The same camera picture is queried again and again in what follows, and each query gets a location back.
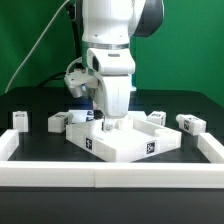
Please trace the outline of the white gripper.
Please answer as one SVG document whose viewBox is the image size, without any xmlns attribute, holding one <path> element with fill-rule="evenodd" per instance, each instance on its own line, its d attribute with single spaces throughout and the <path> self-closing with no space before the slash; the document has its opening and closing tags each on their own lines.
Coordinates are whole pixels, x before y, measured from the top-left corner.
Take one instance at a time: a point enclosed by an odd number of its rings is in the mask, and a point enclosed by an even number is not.
<svg viewBox="0 0 224 224">
<path fill-rule="evenodd" d="M 93 99 L 104 116 L 102 130 L 111 132 L 114 120 L 126 116 L 129 107 L 131 77 L 135 62 L 129 49 L 89 48 L 87 66 L 97 78 Z"/>
</svg>

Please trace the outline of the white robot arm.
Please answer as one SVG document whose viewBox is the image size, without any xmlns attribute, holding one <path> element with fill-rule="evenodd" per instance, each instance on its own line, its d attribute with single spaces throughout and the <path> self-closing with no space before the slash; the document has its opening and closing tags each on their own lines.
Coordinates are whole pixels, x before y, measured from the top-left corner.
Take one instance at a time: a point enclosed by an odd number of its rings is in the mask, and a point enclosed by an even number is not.
<svg viewBox="0 0 224 224">
<path fill-rule="evenodd" d="M 82 63 L 93 82 L 89 93 L 113 130 L 127 115 L 135 61 L 131 37 L 148 37 L 161 26 L 163 0 L 82 0 Z"/>
</svg>

